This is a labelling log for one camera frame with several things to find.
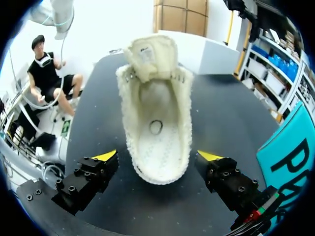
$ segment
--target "black work surface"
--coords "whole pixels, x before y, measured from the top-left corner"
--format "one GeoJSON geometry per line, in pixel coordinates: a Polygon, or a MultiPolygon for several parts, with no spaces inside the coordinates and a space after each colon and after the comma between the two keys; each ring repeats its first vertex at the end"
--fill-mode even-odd
{"type": "Polygon", "coordinates": [[[259,180],[263,175],[255,154],[278,125],[261,102],[232,75],[196,76],[192,88],[192,152],[185,175],[156,186],[134,171],[126,149],[116,69],[123,54],[102,58],[94,68],[77,107],[67,149],[66,174],[82,157],[114,149],[120,167],[103,194],[77,217],[97,227],[134,236],[221,236],[237,214],[211,194],[194,168],[196,151],[203,150],[238,162],[241,171],[259,180]]]}

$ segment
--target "shoe insole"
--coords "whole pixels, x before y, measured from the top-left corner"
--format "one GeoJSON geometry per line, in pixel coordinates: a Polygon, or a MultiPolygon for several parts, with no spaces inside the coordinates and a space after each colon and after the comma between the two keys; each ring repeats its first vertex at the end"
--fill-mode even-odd
{"type": "Polygon", "coordinates": [[[169,81],[151,80],[141,85],[139,161],[154,176],[172,179],[181,161],[179,108],[169,81]]]}

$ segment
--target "shelf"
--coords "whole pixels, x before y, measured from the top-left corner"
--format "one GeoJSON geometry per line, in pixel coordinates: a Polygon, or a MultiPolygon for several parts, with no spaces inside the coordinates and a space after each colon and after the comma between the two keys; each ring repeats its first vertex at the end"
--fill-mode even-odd
{"type": "Polygon", "coordinates": [[[306,82],[311,86],[310,88],[315,92],[315,87],[311,79],[307,76],[307,74],[305,74],[305,72],[303,72],[303,76],[305,77],[306,82]]]}
{"type": "Polygon", "coordinates": [[[299,89],[297,90],[296,94],[298,95],[298,98],[304,103],[304,105],[305,105],[307,111],[308,111],[309,114],[310,114],[310,117],[311,117],[311,119],[312,119],[312,121],[313,121],[313,124],[315,124],[315,119],[314,119],[314,117],[313,117],[312,111],[311,111],[310,108],[309,108],[309,104],[306,102],[305,98],[303,97],[303,95],[302,95],[302,93],[300,92],[299,89]]]}
{"type": "Polygon", "coordinates": [[[267,85],[266,81],[261,80],[257,75],[255,75],[255,73],[251,72],[248,67],[245,67],[245,70],[247,70],[249,73],[251,73],[252,75],[254,75],[275,97],[276,99],[281,103],[281,105],[284,103],[284,101],[282,100],[282,98],[279,97],[279,95],[277,95],[271,88],[269,85],[267,85]]]}
{"type": "Polygon", "coordinates": [[[276,48],[278,51],[281,51],[283,54],[285,54],[287,57],[289,57],[290,59],[292,59],[292,61],[294,61],[296,64],[300,65],[300,62],[294,58],[289,52],[287,52],[286,49],[280,47],[277,43],[275,43],[274,41],[272,41],[271,39],[265,37],[265,36],[260,36],[259,37],[261,40],[265,41],[266,43],[270,44],[272,47],[276,48]]]}
{"type": "Polygon", "coordinates": [[[264,62],[266,62],[267,64],[271,65],[282,77],[285,78],[285,80],[292,86],[293,82],[291,79],[289,79],[289,77],[282,71],[280,70],[278,67],[276,67],[275,65],[273,65],[271,63],[271,61],[269,61],[266,57],[264,57],[263,55],[259,54],[258,52],[255,52],[253,50],[251,50],[251,53],[253,53],[255,56],[259,57],[260,59],[262,59],[264,62]]]}

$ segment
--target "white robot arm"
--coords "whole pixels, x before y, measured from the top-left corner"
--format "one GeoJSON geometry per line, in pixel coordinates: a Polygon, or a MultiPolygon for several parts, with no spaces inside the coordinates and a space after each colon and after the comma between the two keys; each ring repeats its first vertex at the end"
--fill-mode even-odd
{"type": "Polygon", "coordinates": [[[41,4],[43,0],[30,10],[29,20],[44,26],[55,26],[56,39],[63,39],[74,18],[73,0],[49,0],[50,6],[41,4]]]}

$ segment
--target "teal sign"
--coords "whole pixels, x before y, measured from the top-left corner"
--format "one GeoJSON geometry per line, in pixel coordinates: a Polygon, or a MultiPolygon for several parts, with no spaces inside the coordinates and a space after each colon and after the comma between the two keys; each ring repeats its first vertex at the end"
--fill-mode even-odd
{"type": "Polygon", "coordinates": [[[257,153],[266,185],[274,186],[285,195],[271,220],[270,230],[295,204],[313,166],[314,156],[314,124],[300,102],[257,153]]]}

